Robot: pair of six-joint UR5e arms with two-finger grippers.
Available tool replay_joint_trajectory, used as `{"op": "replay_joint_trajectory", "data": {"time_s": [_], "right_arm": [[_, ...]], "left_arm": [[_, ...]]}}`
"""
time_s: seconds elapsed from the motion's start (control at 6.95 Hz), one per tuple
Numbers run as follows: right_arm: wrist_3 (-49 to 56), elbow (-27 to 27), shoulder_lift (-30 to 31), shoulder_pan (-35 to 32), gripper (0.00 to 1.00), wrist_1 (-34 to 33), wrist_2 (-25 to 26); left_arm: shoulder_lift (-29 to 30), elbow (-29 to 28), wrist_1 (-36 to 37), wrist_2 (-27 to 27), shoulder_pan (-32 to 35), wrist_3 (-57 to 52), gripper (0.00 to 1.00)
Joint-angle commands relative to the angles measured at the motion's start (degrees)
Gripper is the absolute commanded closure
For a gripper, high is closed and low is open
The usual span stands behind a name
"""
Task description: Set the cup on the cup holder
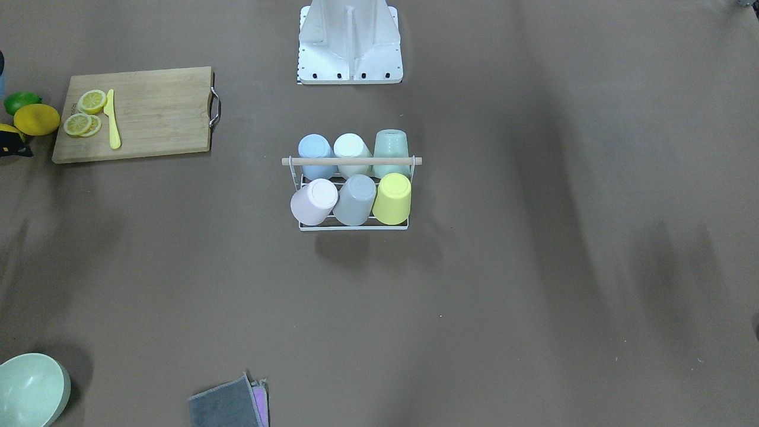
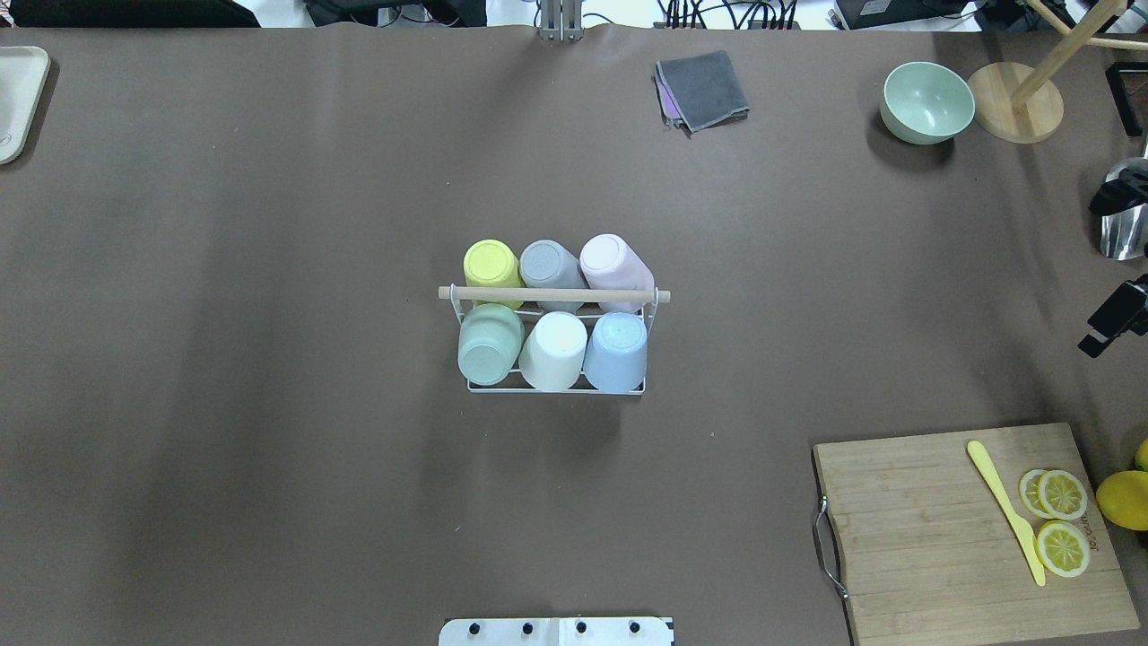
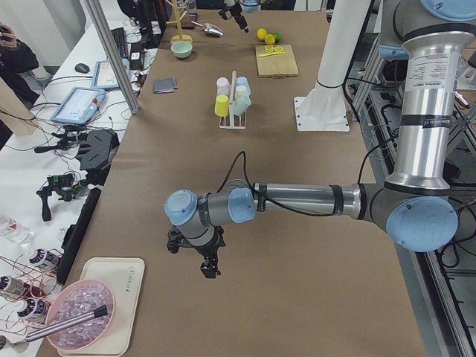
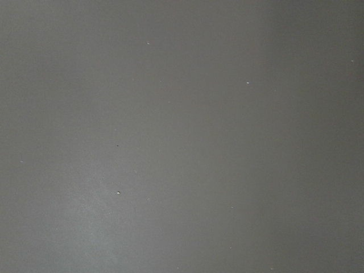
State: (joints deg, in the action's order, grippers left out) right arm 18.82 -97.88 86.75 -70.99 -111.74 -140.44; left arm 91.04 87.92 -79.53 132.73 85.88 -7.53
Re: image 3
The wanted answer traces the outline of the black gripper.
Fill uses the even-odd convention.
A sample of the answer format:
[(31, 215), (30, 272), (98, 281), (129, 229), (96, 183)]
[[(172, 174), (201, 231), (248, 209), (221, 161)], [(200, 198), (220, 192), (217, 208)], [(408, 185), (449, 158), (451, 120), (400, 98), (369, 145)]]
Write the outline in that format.
[(219, 15), (224, 20), (234, 18), (237, 22), (245, 19), (245, 17), (242, 15), (242, 6), (240, 3), (223, 3), (221, 9), (219, 10)]
[(218, 249), (225, 247), (223, 239), (224, 230), (221, 226), (207, 229), (207, 231), (197, 239), (185, 237), (176, 226), (173, 226), (167, 233), (167, 250), (176, 254), (180, 248), (194, 248), (204, 257), (204, 262), (200, 266), (200, 271), (206, 278), (210, 278), (210, 268), (213, 277), (218, 277), (221, 271), (218, 268)]

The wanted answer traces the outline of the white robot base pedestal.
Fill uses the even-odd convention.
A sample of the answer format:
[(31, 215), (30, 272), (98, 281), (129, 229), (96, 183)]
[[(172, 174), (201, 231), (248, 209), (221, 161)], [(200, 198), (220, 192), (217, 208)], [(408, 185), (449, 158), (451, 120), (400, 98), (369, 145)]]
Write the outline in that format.
[(374, 6), (371, 0), (335, 3), (315, 87), (307, 96), (294, 98), (299, 132), (350, 130), (345, 81)]

